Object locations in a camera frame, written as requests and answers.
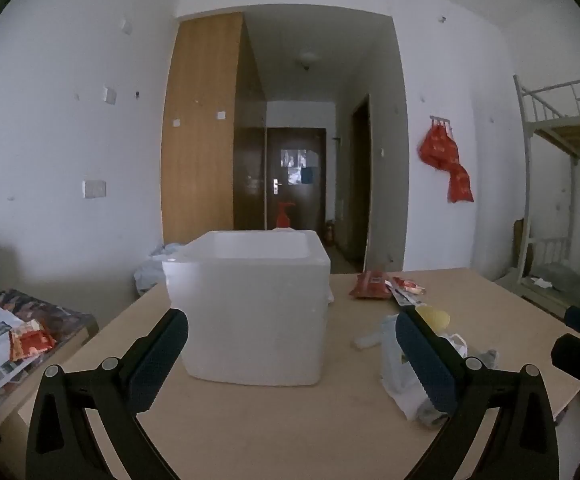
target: white wall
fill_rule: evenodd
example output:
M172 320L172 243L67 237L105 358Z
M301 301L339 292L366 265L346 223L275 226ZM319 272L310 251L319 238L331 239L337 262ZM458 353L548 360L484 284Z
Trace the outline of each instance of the white wall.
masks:
M403 62L409 143L404 269L468 267L474 261L488 277L503 273L512 256L512 224L523 213L525 182L512 62L500 32L446 0L179 0L177 15L189 18L289 3L393 18ZM440 23L441 16L448 18L445 23ZM417 146L431 114L452 120L475 204L449 204L448 174L419 161Z
M332 102L269 101L268 128L325 128L326 130L326 220L334 219L337 189L337 113Z
M408 149L406 94L399 45L394 26L388 21L355 73L337 97L337 132L341 137L339 210L337 238L347 243L350 211L350 137L352 115L370 96L372 133L372 196L367 267L400 270L406 244Z
M162 240L173 4L13 0L0 16L2 287L100 324L133 301L132 273ZM101 100L103 86L116 89L116 105ZM106 180L107 197L84 200L86 178Z
M504 33L516 71L526 88L580 79L580 9L573 0L558 0L538 7L512 23ZM569 88L542 96L562 113L577 114ZM528 118L534 120L532 112ZM532 235L566 235L571 191L570 157L537 136L532 137L531 142ZM580 163L575 176L576 216L571 265L580 272Z

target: fire extinguisher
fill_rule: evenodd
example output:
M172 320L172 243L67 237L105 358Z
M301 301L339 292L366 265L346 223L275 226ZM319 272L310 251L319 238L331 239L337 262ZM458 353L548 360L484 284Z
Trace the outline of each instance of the fire extinguisher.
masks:
M324 242L328 247L334 245L334 221L332 220L326 222Z

